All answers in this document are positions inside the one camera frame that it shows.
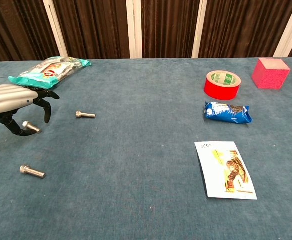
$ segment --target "robotic hand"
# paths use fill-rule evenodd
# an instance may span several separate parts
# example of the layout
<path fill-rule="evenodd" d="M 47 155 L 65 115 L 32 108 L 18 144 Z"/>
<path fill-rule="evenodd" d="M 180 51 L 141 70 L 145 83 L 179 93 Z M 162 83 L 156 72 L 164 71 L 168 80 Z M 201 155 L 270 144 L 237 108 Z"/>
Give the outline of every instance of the robotic hand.
<path fill-rule="evenodd" d="M 35 104 L 44 108 L 45 123 L 51 119 L 52 108 L 49 102 L 43 98 L 51 97 L 60 99 L 53 91 L 31 86 L 16 86 L 10 84 L 0 85 L 0 123 L 4 124 L 13 134 L 17 136 L 29 136 L 36 133 L 32 129 L 21 129 L 13 119 L 13 115 L 21 108 Z"/>

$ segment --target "teal plastic packaging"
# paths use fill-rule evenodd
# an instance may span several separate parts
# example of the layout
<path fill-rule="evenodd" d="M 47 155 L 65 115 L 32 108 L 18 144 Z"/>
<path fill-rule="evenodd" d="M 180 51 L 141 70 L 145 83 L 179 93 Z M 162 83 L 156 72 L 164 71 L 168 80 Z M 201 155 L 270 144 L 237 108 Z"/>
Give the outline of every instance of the teal plastic packaging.
<path fill-rule="evenodd" d="M 21 73 L 18 77 L 9 76 L 8 79 L 13 84 L 21 86 L 51 89 L 67 76 L 91 65 L 88 60 L 54 56 Z"/>

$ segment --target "paper card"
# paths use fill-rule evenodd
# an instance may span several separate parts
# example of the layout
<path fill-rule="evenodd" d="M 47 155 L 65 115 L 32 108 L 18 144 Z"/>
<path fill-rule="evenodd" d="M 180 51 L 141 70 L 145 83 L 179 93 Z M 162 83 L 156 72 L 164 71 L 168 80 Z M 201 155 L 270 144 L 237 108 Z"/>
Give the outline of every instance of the paper card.
<path fill-rule="evenodd" d="M 209 198 L 257 200 L 254 185 L 233 141 L 195 142 Z"/>

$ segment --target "snack bag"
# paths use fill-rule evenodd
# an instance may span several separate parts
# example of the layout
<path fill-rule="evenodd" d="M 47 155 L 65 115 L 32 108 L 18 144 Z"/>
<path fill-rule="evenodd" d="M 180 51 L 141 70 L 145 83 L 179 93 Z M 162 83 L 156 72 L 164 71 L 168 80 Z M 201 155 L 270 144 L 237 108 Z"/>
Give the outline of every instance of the snack bag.
<path fill-rule="evenodd" d="M 235 123 L 249 124 L 253 120 L 249 115 L 249 106 L 233 106 L 218 102 L 206 102 L 204 114 L 207 119 Z"/>
<path fill-rule="evenodd" d="M 88 60 L 54 56 L 21 73 L 18 77 L 9 76 L 8 79 L 13 84 L 21 86 L 50 89 L 67 76 L 91 65 Z"/>

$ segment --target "red cube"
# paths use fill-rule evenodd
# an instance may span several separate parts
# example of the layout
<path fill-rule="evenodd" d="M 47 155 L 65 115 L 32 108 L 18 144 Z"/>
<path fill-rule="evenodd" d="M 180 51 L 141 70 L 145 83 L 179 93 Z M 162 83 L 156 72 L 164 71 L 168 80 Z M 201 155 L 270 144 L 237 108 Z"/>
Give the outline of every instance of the red cube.
<path fill-rule="evenodd" d="M 281 89 L 290 71 L 281 59 L 259 58 L 251 77 L 259 89 Z"/>

